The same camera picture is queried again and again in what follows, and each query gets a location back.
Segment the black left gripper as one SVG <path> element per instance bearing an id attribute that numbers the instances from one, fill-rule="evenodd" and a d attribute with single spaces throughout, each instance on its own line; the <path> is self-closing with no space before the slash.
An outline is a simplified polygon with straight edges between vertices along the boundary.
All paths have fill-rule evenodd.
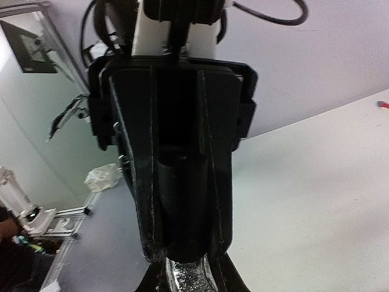
<path id="1" fill-rule="evenodd" d="M 201 58 L 100 57 L 90 65 L 92 133 L 102 150 L 121 140 L 124 175 L 148 261 L 158 260 L 163 242 L 157 134 L 164 145 L 188 145 L 199 123 L 207 158 L 207 252 L 212 259 L 227 252 L 233 236 L 232 150 L 248 135 L 257 80 L 244 63 Z"/>

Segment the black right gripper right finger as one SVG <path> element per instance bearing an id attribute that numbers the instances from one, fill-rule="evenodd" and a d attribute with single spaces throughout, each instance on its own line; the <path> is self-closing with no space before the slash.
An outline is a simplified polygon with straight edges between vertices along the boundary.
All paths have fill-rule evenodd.
<path id="1" fill-rule="evenodd" d="M 208 262 L 218 291 L 250 292 L 227 253 L 208 252 Z"/>

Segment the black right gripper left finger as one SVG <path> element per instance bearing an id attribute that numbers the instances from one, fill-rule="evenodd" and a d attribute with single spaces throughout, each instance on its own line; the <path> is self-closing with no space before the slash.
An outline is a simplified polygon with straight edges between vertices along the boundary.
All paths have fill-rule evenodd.
<path id="1" fill-rule="evenodd" d="M 154 262 L 149 265 L 143 279 L 138 286 L 138 292 L 174 292 L 176 285 L 169 260 Z"/>

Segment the clear nail polish bottle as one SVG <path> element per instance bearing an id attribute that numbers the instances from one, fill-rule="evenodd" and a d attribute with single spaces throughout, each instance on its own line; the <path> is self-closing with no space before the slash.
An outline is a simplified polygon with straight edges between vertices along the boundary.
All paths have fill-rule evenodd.
<path id="1" fill-rule="evenodd" d="M 190 263 L 179 263 L 171 259 L 166 259 L 165 272 L 170 291 L 218 291 L 206 255 Z"/>

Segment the black nail polish cap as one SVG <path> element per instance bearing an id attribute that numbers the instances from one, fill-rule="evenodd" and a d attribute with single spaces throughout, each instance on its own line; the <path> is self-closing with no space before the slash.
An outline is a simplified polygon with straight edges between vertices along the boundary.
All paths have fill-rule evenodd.
<path id="1" fill-rule="evenodd" d="M 208 245 L 207 157 L 198 151 L 161 152 L 158 179 L 167 257 L 196 262 Z"/>

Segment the black monitor on arm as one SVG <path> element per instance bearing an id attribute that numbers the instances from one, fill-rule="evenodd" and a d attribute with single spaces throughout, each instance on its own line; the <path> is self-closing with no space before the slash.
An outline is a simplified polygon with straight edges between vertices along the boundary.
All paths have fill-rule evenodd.
<path id="1" fill-rule="evenodd" d="M 57 73 L 38 35 L 3 20 L 1 28 L 23 73 Z"/>

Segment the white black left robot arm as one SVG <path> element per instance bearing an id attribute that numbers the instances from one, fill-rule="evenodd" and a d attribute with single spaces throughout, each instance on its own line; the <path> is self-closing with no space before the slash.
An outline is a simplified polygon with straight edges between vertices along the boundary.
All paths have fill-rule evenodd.
<path id="1" fill-rule="evenodd" d="M 232 153 L 248 134 L 257 73 L 221 61 L 217 45 L 234 7 L 299 26 L 237 1 L 92 1 L 88 15 L 107 53 L 88 66 L 98 146 L 118 149 L 151 261 L 220 258 L 232 241 Z"/>

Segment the crumpled white tissue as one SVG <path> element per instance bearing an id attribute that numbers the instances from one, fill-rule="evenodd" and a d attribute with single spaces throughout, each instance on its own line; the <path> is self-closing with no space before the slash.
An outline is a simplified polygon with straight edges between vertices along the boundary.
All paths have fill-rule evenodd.
<path id="1" fill-rule="evenodd" d="M 84 184 L 91 192 L 99 193 L 115 187 L 121 177 L 122 173 L 117 164 L 106 164 L 91 170 L 87 174 Z"/>

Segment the rainbow striped jacket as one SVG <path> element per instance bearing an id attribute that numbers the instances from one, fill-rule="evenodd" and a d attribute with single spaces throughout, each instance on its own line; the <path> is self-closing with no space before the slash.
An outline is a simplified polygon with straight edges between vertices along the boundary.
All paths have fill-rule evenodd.
<path id="1" fill-rule="evenodd" d="M 387 102 L 384 102 L 384 101 L 377 101 L 377 107 L 378 108 L 386 108 L 386 109 L 389 109 L 389 103 Z"/>

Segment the aluminium table frame rail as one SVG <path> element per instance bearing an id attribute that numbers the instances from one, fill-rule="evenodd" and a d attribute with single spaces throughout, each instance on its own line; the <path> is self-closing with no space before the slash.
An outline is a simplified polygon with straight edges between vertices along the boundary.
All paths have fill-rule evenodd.
<path id="1" fill-rule="evenodd" d="M 61 290 L 58 276 L 66 265 L 63 259 L 74 241 L 80 238 L 81 229 L 87 218 L 93 215 L 99 197 L 99 193 L 90 193 L 82 206 L 63 210 L 34 206 L 24 218 L 19 219 L 24 228 L 22 236 L 29 243 L 41 245 L 45 254 L 49 248 L 56 254 L 40 291 Z"/>

